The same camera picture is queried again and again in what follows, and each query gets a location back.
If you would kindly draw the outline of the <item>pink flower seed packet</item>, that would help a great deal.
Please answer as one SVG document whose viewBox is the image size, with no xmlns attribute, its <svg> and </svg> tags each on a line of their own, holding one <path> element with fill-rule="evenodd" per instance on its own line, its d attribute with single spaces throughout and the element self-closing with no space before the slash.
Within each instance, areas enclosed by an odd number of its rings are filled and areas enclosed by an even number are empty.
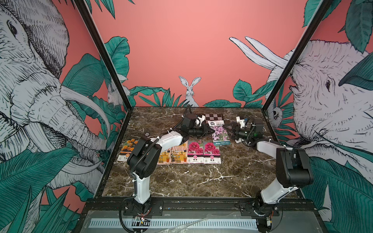
<svg viewBox="0 0 373 233">
<path fill-rule="evenodd" d="M 204 142 L 204 164 L 221 164 L 220 147 L 213 142 Z"/>
<path fill-rule="evenodd" d="M 203 164 L 204 163 L 204 144 L 201 140 L 188 141 L 187 150 L 188 164 Z"/>
</svg>

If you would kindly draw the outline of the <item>sunflower shop seed packet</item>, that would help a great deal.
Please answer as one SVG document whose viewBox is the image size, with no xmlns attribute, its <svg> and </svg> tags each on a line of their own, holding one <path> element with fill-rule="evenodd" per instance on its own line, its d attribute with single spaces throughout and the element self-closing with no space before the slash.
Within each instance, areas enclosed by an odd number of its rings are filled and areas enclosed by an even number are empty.
<svg viewBox="0 0 373 233">
<path fill-rule="evenodd" d="M 171 154 L 172 154 L 172 150 L 171 149 L 167 149 L 163 152 L 160 153 L 159 155 L 159 159 L 158 159 L 158 165 L 167 165 L 167 164 L 170 164 L 172 162 L 172 159 L 171 159 Z"/>
<path fill-rule="evenodd" d="M 186 164 L 188 154 L 187 142 L 180 146 L 172 147 L 171 149 L 171 163 L 172 164 Z"/>
</svg>

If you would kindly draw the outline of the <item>purple flower seed packet front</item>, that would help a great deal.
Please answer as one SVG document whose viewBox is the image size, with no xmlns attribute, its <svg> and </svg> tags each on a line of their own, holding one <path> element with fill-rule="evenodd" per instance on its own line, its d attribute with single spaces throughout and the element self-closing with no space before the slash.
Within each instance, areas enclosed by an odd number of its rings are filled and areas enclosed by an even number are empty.
<svg viewBox="0 0 373 233">
<path fill-rule="evenodd" d="M 223 128 L 224 121 L 208 121 L 209 127 L 215 132 L 212 134 L 212 141 L 215 146 L 230 145 L 230 137 L 227 131 Z"/>
</svg>

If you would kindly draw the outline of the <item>orange marigold seed packet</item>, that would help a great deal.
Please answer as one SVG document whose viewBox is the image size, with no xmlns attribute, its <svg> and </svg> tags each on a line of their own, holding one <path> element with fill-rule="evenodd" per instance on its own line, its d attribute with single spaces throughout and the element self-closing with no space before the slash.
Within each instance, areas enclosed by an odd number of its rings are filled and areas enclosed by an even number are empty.
<svg viewBox="0 0 373 233">
<path fill-rule="evenodd" d="M 124 142 L 124 145 L 121 147 L 119 155 L 117 157 L 118 162 L 126 162 L 129 158 L 130 154 L 134 150 L 135 146 L 137 145 L 137 139 L 130 139 Z"/>
</svg>

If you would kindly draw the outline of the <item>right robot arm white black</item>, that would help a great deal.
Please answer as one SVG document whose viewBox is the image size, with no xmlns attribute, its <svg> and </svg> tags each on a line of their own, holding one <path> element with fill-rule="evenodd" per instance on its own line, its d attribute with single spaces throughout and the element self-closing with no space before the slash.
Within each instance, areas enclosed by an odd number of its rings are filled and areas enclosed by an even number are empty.
<svg viewBox="0 0 373 233">
<path fill-rule="evenodd" d="M 248 121 L 236 117 L 236 121 L 225 124 L 224 129 L 236 142 L 254 148 L 275 159 L 276 178 L 271 184 L 261 190 L 254 205 L 257 208 L 276 205 L 292 191 L 310 185 L 314 181 L 309 156 L 304 149 L 282 145 L 263 135 L 264 123 L 261 119 Z"/>
</svg>

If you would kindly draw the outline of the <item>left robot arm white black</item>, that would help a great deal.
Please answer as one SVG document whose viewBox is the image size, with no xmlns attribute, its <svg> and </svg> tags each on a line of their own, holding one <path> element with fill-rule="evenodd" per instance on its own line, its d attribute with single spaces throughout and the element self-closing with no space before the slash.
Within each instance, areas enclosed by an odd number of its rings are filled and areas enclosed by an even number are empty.
<svg viewBox="0 0 373 233">
<path fill-rule="evenodd" d="M 160 136 L 142 136 L 127 159 L 130 175 L 134 180 L 135 202 L 143 205 L 150 199 L 150 175 L 154 172 L 162 152 L 184 144 L 190 137 L 202 138 L 214 132 L 203 118 L 193 113 L 185 113 L 176 126 Z"/>
</svg>

